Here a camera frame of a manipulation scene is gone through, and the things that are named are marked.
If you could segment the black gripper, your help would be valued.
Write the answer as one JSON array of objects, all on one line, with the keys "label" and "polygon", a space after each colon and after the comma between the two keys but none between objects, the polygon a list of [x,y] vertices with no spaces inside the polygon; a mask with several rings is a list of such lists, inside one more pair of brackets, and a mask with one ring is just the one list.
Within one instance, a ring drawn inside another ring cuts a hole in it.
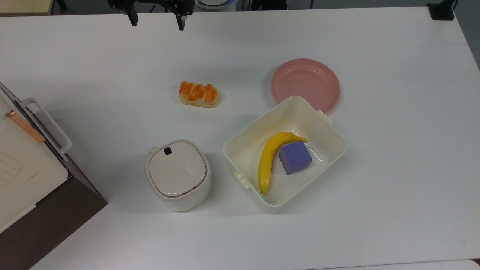
[{"label": "black gripper", "polygon": [[134,4],[136,2],[149,5],[160,5],[164,9],[175,14],[180,31],[185,29],[187,15],[193,14],[195,7],[194,0],[109,0],[108,5],[113,9],[118,9],[126,13],[132,26],[137,26],[138,14]]}]

